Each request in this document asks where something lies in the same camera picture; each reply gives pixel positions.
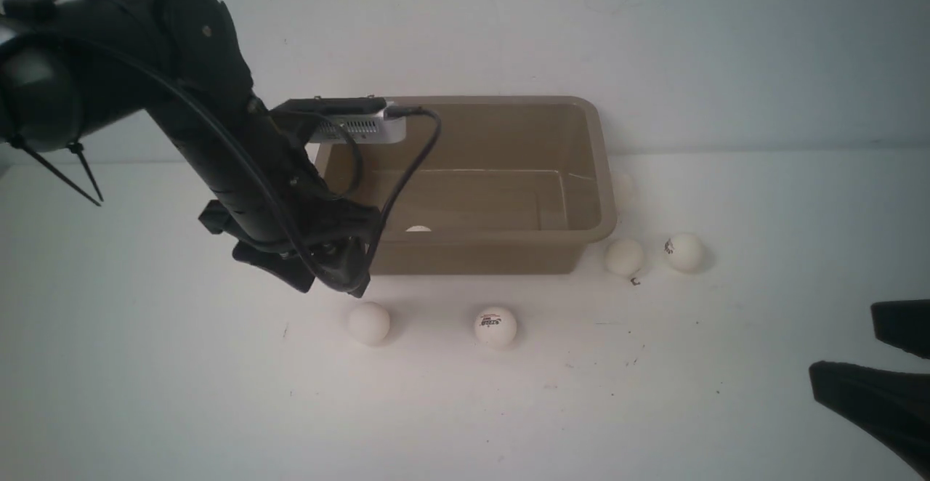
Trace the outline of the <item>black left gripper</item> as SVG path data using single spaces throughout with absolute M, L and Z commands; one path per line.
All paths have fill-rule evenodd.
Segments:
M 319 278 L 329 288 L 362 298 L 370 283 L 365 243 L 381 222 L 381 212 L 349 199 L 323 200 L 326 186 L 319 177 L 295 180 L 296 185 L 277 187 L 277 193 L 318 272 L 300 259 L 260 192 L 219 192 L 200 213 L 200 223 L 212 235 L 237 240 L 232 250 L 237 262 L 264 270 L 299 292 L 307 293 Z

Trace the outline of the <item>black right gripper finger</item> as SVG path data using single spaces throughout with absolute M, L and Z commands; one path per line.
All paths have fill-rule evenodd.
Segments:
M 814 400 L 929 477 L 929 375 L 821 361 L 809 378 Z
M 870 312 L 875 339 L 929 358 L 929 299 L 876 302 Z

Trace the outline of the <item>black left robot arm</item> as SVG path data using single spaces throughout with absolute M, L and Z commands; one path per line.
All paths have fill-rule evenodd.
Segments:
M 336 195 L 254 93 L 219 0 L 3 0 L 2 142 L 42 162 L 145 111 L 214 199 L 233 258 L 355 298 L 381 213 Z

